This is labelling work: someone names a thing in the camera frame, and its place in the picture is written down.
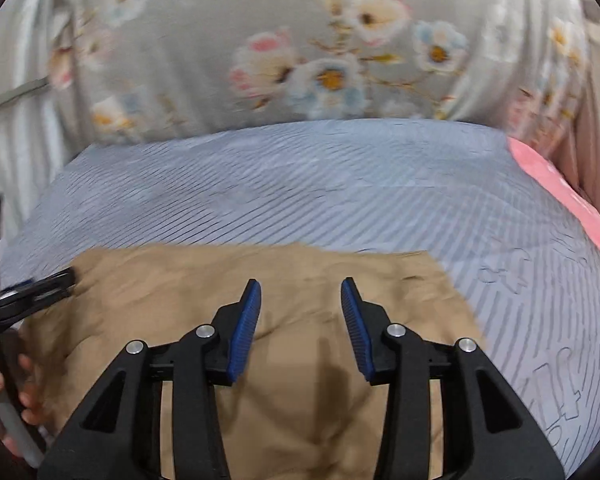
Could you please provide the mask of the person's left hand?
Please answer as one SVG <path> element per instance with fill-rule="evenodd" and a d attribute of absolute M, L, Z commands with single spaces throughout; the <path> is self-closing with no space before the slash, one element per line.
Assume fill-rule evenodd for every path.
<path fill-rule="evenodd" d="M 46 450 L 37 395 L 26 343 L 18 330 L 9 328 L 0 335 L 0 442 L 32 467 L 40 466 Z"/>

